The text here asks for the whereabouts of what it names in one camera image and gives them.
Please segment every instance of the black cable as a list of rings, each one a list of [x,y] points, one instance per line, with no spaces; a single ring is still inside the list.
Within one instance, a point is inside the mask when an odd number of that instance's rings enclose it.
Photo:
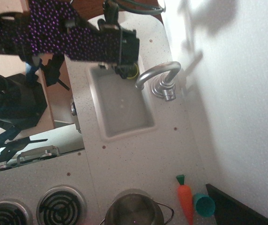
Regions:
[[[112,0],[112,1],[115,2],[116,4],[118,4],[118,6],[121,9],[123,9],[125,11],[128,11],[130,13],[135,13],[135,14],[158,15],[158,14],[161,14],[164,11],[164,9],[161,6],[147,5],[147,4],[136,2],[134,0]],[[134,6],[140,6],[142,8],[145,8],[146,10],[139,10],[139,9],[129,8],[127,6],[122,5],[120,2],[127,2],[127,3],[130,3],[130,4],[134,5]]]

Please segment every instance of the toy carrot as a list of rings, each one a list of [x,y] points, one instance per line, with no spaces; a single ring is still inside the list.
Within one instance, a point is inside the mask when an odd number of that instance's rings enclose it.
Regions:
[[[192,201],[192,193],[191,189],[188,185],[184,184],[185,176],[179,175],[177,176],[177,180],[180,184],[178,187],[178,198],[184,212],[184,215],[189,223],[189,225],[193,225],[194,223],[194,205]]]

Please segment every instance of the faucet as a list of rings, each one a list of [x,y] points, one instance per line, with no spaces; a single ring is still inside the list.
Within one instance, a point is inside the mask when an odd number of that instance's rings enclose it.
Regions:
[[[153,79],[151,87],[152,92],[158,98],[164,98],[165,101],[172,101],[176,99],[175,94],[175,82],[173,78],[181,69],[181,64],[179,62],[165,62],[157,65],[143,74],[140,74],[136,81],[136,88],[143,90],[144,83],[150,78],[169,71],[168,74],[162,74],[160,77]]]

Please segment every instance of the stovetop burner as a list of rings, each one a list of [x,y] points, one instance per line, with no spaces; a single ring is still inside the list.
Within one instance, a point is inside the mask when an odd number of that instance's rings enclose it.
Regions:
[[[28,225],[29,214],[16,202],[0,202],[0,225]]]
[[[86,214],[85,201],[66,189],[49,191],[37,209],[40,225],[78,225]]]

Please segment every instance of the teal cup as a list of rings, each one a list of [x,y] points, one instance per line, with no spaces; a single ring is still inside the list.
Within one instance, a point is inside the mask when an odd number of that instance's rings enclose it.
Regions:
[[[210,217],[215,212],[215,202],[208,195],[197,193],[193,196],[194,209],[202,217]]]

